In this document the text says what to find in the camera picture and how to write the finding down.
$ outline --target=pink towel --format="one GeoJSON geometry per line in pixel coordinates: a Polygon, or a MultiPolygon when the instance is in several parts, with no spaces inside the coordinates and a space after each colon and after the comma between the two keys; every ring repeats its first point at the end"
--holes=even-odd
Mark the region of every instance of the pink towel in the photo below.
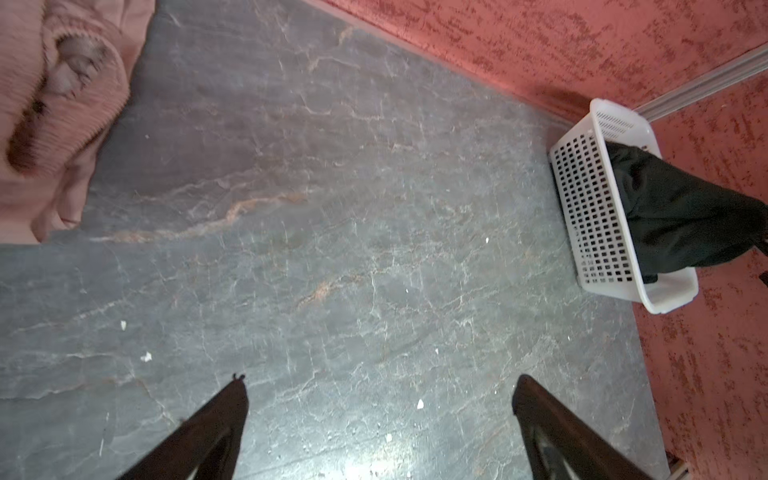
{"type": "Polygon", "coordinates": [[[0,242],[79,225],[153,13],[154,0],[2,2],[0,242]]]}

